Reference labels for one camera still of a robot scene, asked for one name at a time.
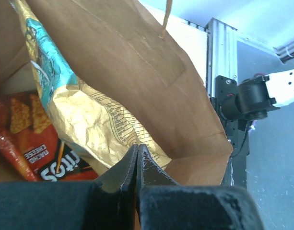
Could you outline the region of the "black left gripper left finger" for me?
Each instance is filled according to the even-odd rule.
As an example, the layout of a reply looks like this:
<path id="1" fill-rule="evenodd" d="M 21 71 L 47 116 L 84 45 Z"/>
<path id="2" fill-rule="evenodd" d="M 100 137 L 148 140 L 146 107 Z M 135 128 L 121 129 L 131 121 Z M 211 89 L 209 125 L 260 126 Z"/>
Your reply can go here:
<path id="1" fill-rule="evenodd" d="M 138 146 L 93 181 L 0 183 L 0 230 L 132 230 Z"/>

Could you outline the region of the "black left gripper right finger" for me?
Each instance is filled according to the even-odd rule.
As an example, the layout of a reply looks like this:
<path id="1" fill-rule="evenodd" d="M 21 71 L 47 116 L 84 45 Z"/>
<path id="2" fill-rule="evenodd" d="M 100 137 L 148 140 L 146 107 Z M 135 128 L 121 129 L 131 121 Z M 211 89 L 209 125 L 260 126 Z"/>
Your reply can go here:
<path id="1" fill-rule="evenodd" d="M 141 144 L 137 158 L 137 212 L 142 230 L 262 230 L 249 193 L 236 186 L 183 186 Z"/>

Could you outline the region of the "large gold snack bag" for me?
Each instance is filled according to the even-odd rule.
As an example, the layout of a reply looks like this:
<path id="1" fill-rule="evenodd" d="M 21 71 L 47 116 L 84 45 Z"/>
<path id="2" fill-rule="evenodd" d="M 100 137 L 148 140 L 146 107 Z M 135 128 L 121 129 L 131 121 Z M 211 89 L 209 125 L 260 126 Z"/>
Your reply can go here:
<path id="1" fill-rule="evenodd" d="M 165 169 L 170 158 L 123 105 L 81 80 L 27 2 L 12 0 L 19 16 L 41 104 L 58 136 L 98 175 L 143 144 Z"/>

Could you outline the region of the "red Doritos chip bag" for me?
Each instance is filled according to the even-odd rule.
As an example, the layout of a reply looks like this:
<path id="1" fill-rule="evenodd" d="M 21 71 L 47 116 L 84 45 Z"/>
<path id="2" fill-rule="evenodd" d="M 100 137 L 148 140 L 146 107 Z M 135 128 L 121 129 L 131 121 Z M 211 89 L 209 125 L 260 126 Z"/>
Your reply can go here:
<path id="1" fill-rule="evenodd" d="M 59 139 L 36 92 L 0 96 L 0 153 L 28 181 L 98 177 Z"/>

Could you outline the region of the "red paper bag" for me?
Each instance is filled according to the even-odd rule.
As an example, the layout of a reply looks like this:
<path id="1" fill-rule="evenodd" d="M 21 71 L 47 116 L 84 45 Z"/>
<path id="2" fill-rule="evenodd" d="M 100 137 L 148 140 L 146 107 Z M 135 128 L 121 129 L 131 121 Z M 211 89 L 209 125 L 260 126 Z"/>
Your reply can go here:
<path id="1" fill-rule="evenodd" d="M 165 24 L 137 0 L 25 1 L 72 71 L 145 127 L 170 158 L 163 170 L 172 179 L 220 185 L 232 146 L 199 73 Z M 10 2 L 0 0 L 0 96 L 38 94 Z M 10 178 L 0 171 L 0 183 Z"/>

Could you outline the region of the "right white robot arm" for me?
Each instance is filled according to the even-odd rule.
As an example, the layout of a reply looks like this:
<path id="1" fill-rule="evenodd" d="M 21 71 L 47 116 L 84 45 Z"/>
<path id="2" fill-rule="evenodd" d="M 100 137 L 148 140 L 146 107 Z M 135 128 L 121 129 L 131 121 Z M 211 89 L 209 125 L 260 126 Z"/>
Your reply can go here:
<path id="1" fill-rule="evenodd" d="M 234 85 L 224 93 L 220 114 L 227 120 L 259 120 L 268 112 L 294 102 L 294 69 L 259 75 Z"/>

